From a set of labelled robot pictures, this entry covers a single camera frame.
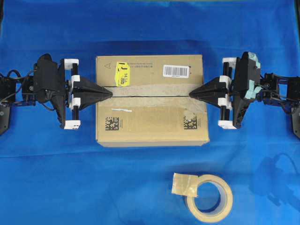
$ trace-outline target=barcode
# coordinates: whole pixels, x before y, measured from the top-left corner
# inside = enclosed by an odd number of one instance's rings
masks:
[[[189,67],[164,65],[164,77],[188,78]]]

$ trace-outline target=blue fabric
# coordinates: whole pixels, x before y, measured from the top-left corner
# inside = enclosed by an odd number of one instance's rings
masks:
[[[300,71],[293,0],[6,0],[4,11],[2,73],[24,75],[50,53],[79,58],[79,74],[95,80],[98,55],[201,53],[208,81],[222,73],[222,57],[244,51],[257,53],[262,74]],[[1,224],[201,224],[171,194],[174,172],[228,182],[233,208],[218,224],[300,222],[300,140],[279,107],[253,103],[231,131],[209,105],[211,142],[202,147],[103,148],[95,107],[80,117],[78,131],[65,131],[41,105],[13,109],[0,137]]]

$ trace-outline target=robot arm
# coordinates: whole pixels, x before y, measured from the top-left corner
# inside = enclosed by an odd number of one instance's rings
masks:
[[[79,111],[99,101],[111,98],[113,94],[78,75],[78,59],[62,59],[60,66],[52,61],[49,54],[42,55],[34,70],[25,77],[11,78],[0,76],[0,135],[9,126],[10,110],[13,106],[43,104],[50,101],[56,111],[62,129],[78,129],[81,122]],[[71,70],[71,80],[65,80],[65,70]],[[22,89],[22,101],[16,101],[15,95]],[[72,111],[72,120],[66,120],[66,107]]]
[[[300,77],[275,74],[261,76],[257,56],[244,52],[239,58],[223,58],[223,75],[192,91],[189,95],[220,108],[218,125],[224,129],[239,129],[249,105],[263,101],[280,106],[292,117],[293,132],[300,138]],[[287,96],[279,94],[279,84],[287,85]]]

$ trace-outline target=tape roll core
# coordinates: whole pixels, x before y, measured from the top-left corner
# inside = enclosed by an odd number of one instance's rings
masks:
[[[220,203],[212,212],[201,212],[195,204],[195,198],[186,196],[186,203],[191,213],[200,221],[215,223],[224,219],[233,205],[233,194],[228,184],[220,177],[214,175],[203,175],[198,177],[198,187],[203,183],[215,185],[220,193]]]

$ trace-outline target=cardboard box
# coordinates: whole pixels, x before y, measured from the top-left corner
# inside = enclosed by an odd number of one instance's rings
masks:
[[[97,83],[113,92],[96,107],[101,145],[209,142],[206,105],[188,96],[203,84],[202,55],[98,56],[96,68]]]

